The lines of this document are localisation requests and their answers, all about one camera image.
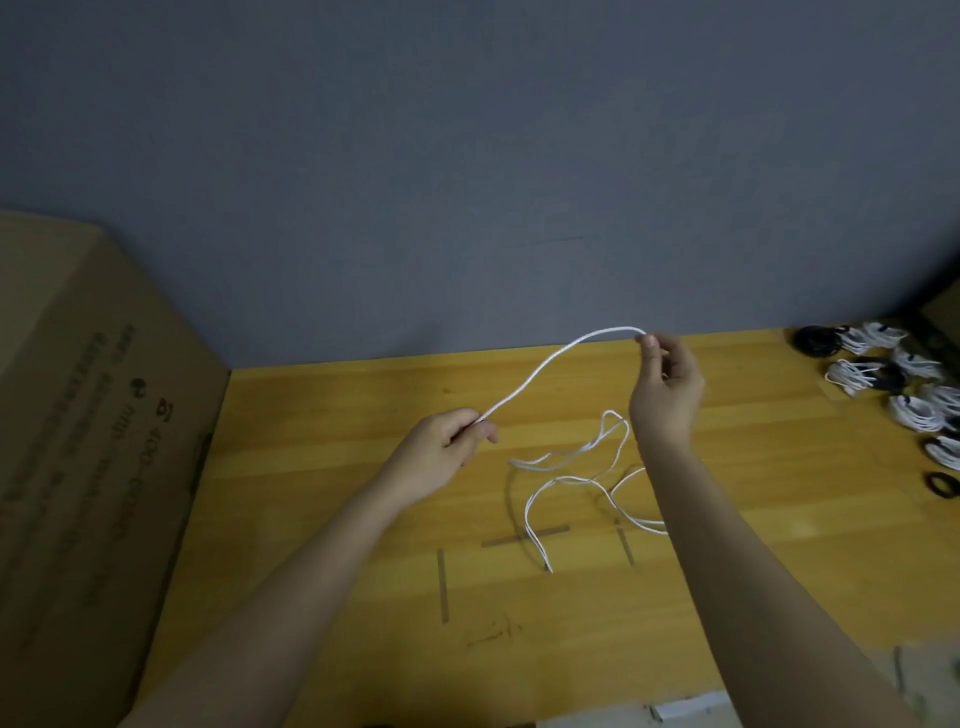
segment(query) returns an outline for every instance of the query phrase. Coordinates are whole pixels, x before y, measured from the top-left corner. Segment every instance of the wooden table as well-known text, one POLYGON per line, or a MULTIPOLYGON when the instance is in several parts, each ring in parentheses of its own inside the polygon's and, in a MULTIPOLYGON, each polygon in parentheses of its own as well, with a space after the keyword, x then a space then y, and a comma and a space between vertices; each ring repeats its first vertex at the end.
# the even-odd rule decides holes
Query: wooden table
MULTIPOLYGON (((696 449, 767 544, 859 643, 960 627, 960 503, 875 392, 850 400, 779 330, 687 338, 708 381, 696 449)), ((142 692, 322 526, 430 412, 485 409, 553 347, 233 373, 142 692)), ((668 539, 618 523, 595 489, 556 487, 530 459, 626 413, 636 344, 585 344, 496 413, 445 489, 403 514, 361 573, 288 725, 503 726, 720 686, 668 539)), ((615 443, 573 464, 592 474, 615 443)), ((625 449, 623 468, 638 463, 625 449)), ((639 475, 621 503, 655 517, 639 475)))

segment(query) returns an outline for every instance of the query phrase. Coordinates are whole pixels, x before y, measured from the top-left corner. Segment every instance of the forearm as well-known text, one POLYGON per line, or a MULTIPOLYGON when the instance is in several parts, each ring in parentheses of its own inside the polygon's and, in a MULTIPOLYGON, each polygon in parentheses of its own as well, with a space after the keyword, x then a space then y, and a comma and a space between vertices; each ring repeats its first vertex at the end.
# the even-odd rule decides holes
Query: forearm
POLYGON ((398 505, 368 484, 274 571, 123 723, 279 725, 320 638, 398 505))
POLYGON ((896 692, 743 521, 689 448, 643 450, 745 726, 914 726, 896 692))

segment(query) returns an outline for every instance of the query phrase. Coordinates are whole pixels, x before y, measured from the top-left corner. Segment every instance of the white cord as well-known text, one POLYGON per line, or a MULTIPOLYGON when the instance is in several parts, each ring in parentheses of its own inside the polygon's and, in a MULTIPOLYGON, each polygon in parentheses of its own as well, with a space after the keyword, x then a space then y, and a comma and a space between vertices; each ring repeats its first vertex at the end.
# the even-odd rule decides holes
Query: white cord
POLYGON ((926 454, 952 471, 960 471, 960 440, 941 435, 932 443, 924 445, 926 454))
POLYGON ((896 395, 887 402, 887 409, 894 420, 918 432, 937 432, 947 426, 940 411, 919 397, 896 395))
POLYGON ((910 353, 906 349, 894 349, 894 362, 911 376, 921 376, 924 379, 943 379, 944 370, 939 361, 927 359, 925 356, 910 353))
MULTIPOLYGON (((646 333, 646 331, 644 331, 642 328, 636 328, 636 327, 613 327, 613 328, 601 328, 601 329, 598 330, 598 331, 591 331, 590 333, 584 334, 583 336, 581 336, 581 337, 578 338, 578 339, 574 339, 574 340, 571 341, 569 344, 567 344, 565 347, 562 347, 561 349, 558 349, 557 351, 555 351, 555 352, 553 352, 552 354, 550 354, 549 356, 547 356, 547 357, 540 363, 540 365, 537 367, 537 369, 535 369, 535 370, 533 371, 533 373, 530 374, 530 375, 526 378, 526 380, 525 380, 520 386, 518 386, 518 387, 517 387, 513 392, 511 392, 507 397, 503 398, 503 399, 500 400, 497 404, 495 404, 493 407, 491 407, 491 408, 488 409, 486 412, 484 412, 484 413, 479 417, 479 419, 477 420, 477 422, 481 422, 482 420, 486 420, 493 412, 495 412, 495 411, 496 411, 497 409, 499 409, 501 406, 503 406, 504 404, 506 404, 508 401, 512 400, 514 397, 516 397, 516 396, 517 396, 520 392, 522 392, 524 389, 526 389, 527 385, 534 380, 534 378, 540 373, 540 371, 542 371, 543 367, 545 367, 545 366, 546 366, 547 364, 549 364, 551 361, 553 361, 554 359, 556 359, 556 358, 557 358, 558 356, 560 356, 562 353, 568 351, 568 350, 571 349, 572 347, 575 347, 577 344, 580 344, 581 342, 586 341, 587 339, 593 338, 594 336, 600 336, 600 335, 605 334, 605 333, 614 333, 614 332, 616 332, 616 331, 633 331, 634 333, 638 333, 638 334, 640 334, 640 335, 643 335, 644 333, 646 333)), ((539 538, 539 537, 537 536, 537 534, 534 532, 534 529, 530 526, 530 509, 531 509, 531 507, 533 506, 534 501, 537 499, 537 496, 539 496, 539 495, 540 495, 543 491, 545 491, 547 488, 550 488, 551 486, 556 485, 557 483, 569 483, 569 484, 573 484, 573 485, 594 485, 594 486, 596 486, 597 488, 599 488, 601 491, 603 491, 604 496, 607 497, 607 500, 610 502, 610 505, 613 506, 614 509, 616 509, 617 511, 619 511, 620 514, 621 514, 625 519, 627 519, 627 521, 629 521, 629 522, 632 523, 633 525, 637 526, 638 528, 642 528, 642 529, 645 530, 645 531, 649 531, 650 533, 656 533, 656 534, 661 535, 661 536, 666 536, 666 535, 667 535, 667 532, 666 532, 665 529, 664 529, 664 530, 659 530, 659 529, 657 529, 657 528, 652 528, 652 527, 651 527, 651 526, 656 526, 656 525, 663 526, 663 521, 647 521, 647 520, 645 520, 645 519, 637 519, 637 518, 634 518, 633 516, 631 516, 630 514, 628 514, 626 511, 624 511, 624 510, 617 504, 617 502, 613 499, 613 494, 616 493, 617 488, 619 488, 621 485, 623 485, 625 482, 627 482, 628 479, 632 478, 632 477, 633 477, 634 475, 636 475, 637 473, 642 473, 643 471, 645 471, 646 468, 639 468, 638 470, 631 471, 630 473, 627 473, 627 474, 624 475, 622 478, 620 478, 620 479, 617 481, 616 485, 614 485, 614 486, 613 486, 612 488, 610 488, 609 490, 607 490, 606 488, 604 488, 604 487, 597 481, 597 478, 598 478, 598 477, 601 477, 602 475, 605 475, 606 473, 609 473, 611 470, 613 470, 613 468, 616 467, 617 460, 620 459, 620 452, 623 450, 623 446, 626 445, 627 440, 630 439, 630 424, 627 422, 627 420, 626 420, 622 415, 617 414, 616 412, 614 412, 614 411, 611 410, 611 409, 606 410, 606 411, 603 413, 603 416, 600 418, 600 431, 599 431, 599 433, 597 434, 597 436, 596 436, 595 438, 593 438, 592 440, 590 440, 589 442, 585 443, 584 445, 580 446, 579 448, 577 448, 577 449, 575 449, 575 450, 566 450, 566 451, 562 451, 562 452, 547 452, 544 456, 539 457, 539 458, 537 458, 536 460, 511 460, 511 461, 510 461, 510 464, 511 464, 512 466, 514 466, 515 468, 520 468, 520 469, 526 470, 526 471, 536 471, 536 472, 538 472, 538 473, 549 473, 549 472, 551 472, 551 471, 555 471, 555 470, 557 470, 557 469, 559 469, 559 468, 562 468, 564 465, 567 465, 570 461, 572 461, 572 460, 573 460, 575 457, 577 457, 578 455, 583 454, 584 452, 587 452, 587 451, 592 450, 592 449, 594 449, 595 447, 597 447, 597 445, 599 445, 608 435, 610 435, 611 433, 613 433, 618 427, 621 427, 621 426, 623 427, 623 437, 622 437, 621 440, 620 440, 620 445, 619 445, 619 446, 617 447, 617 449, 616 449, 616 455, 613 457, 613 462, 610 464, 610 466, 609 466, 606 470, 598 473, 598 474, 595 475, 594 477, 578 477, 577 475, 558 475, 557 477, 553 477, 553 478, 551 478, 550 480, 547 480, 545 483, 543 483, 543 485, 541 485, 541 486, 536 490, 535 493, 533 493, 529 498, 527 498, 526 507, 524 507, 524 509, 523 509, 523 524, 526 526, 527 535, 530 537, 530 540, 533 542, 534 546, 537 547, 537 551, 539 551, 539 552, 540 552, 540 556, 543 557, 543 563, 546 565, 546 568, 547 568, 548 571, 550 571, 550 573, 553 573, 553 566, 550 564, 550 558, 546 555, 546 548, 543 546, 543 542, 540 540, 540 538, 539 538), (609 427, 607 427, 607 417, 608 417, 608 416, 612 416, 613 418, 616 419, 616 422, 614 422, 613 425, 611 425, 611 426, 609 426, 609 427), (544 460, 552 457, 553 455, 566 455, 566 458, 565 458, 564 460, 562 460, 561 462, 557 463, 556 465, 542 466, 542 465, 540 464, 540 463, 542 463, 544 460)))
POLYGON ((875 361, 840 359, 830 364, 824 379, 843 387, 848 397, 853 397, 860 390, 870 389, 874 385, 876 377, 872 376, 872 372, 879 372, 880 369, 881 366, 875 361))
POLYGON ((947 387, 945 384, 925 384, 920 388, 920 394, 934 407, 939 409, 945 417, 960 416, 960 389, 947 387))
POLYGON ((906 336, 906 331, 888 327, 879 321, 868 321, 859 328, 840 330, 838 333, 843 348, 856 354, 866 353, 873 347, 893 349, 906 336))
POLYGON ((534 380, 534 378, 540 373, 540 371, 543 369, 543 367, 545 367, 545 366, 546 366, 547 364, 549 364, 551 361, 553 361, 554 359, 556 359, 556 358, 557 358, 558 356, 560 356, 562 353, 564 353, 564 352, 566 352, 566 351, 568 351, 568 350, 570 350, 570 349, 573 349, 573 347, 575 347, 577 344, 580 344, 581 342, 587 341, 587 339, 591 339, 591 338, 593 338, 594 336, 601 336, 601 335, 603 335, 603 334, 605 334, 605 333, 615 333, 615 332, 617 332, 617 331, 633 331, 634 333, 640 334, 640 336, 642 336, 642 335, 644 335, 644 334, 646 333, 646 331, 644 331, 642 328, 637 328, 637 327, 601 328, 601 329, 599 329, 599 330, 597 330, 597 331, 591 331, 590 333, 585 333, 585 334, 584 334, 583 336, 581 336, 579 339, 574 339, 573 341, 571 341, 569 344, 567 344, 567 345, 566 345, 565 347, 563 347, 562 349, 557 349, 555 352, 553 352, 552 354, 550 354, 549 356, 547 356, 545 359, 543 359, 543 361, 540 363, 540 365, 537 367, 537 369, 535 369, 535 370, 530 374, 530 376, 528 376, 528 377, 526 378, 526 380, 525 380, 520 386, 518 386, 513 392, 511 392, 509 395, 507 395, 506 397, 504 397, 502 400, 500 400, 500 401, 499 401, 497 404, 495 404, 493 407, 491 407, 491 408, 488 409, 486 412, 484 412, 482 415, 480 415, 480 417, 477 419, 477 422, 479 423, 479 422, 483 422, 484 420, 486 420, 491 414, 493 414, 494 412, 496 412, 496 410, 498 410, 500 407, 502 407, 504 404, 506 404, 508 401, 512 400, 514 397, 516 397, 516 395, 518 395, 520 392, 522 392, 524 389, 526 389, 526 388, 527 388, 527 384, 529 384, 530 382, 532 382, 532 381, 534 380))

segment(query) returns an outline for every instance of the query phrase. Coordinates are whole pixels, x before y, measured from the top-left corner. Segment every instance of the hand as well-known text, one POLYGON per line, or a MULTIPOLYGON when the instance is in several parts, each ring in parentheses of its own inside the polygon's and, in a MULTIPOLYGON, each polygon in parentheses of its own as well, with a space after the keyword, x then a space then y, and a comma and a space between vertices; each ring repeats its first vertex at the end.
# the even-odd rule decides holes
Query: hand
POLYGON ((704 394, 697 360, 676 336, 646 334, 638 340, 642 361, 630 397, 630 422, 640 453, 646 448, 687 447, 704 394))
POLYGON ((440 490, 483 440, 498 442, 496 425, 476 422, 480 413, 463 407, 420 420, 373 479, 402 509, 440 490))

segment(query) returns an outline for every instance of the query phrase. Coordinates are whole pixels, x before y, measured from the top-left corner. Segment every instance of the left hand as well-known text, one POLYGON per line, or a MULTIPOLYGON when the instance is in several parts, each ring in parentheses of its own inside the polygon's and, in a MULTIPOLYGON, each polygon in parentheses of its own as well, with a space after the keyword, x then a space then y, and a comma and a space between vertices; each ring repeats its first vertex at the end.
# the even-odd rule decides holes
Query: left hand
POLYGON ((420 420, 403 438, 373 479, 400 508, 440 490, 465 465, 483 440, 499 441, 496 425, 475 422, 469 407, 451 409, 420 420))

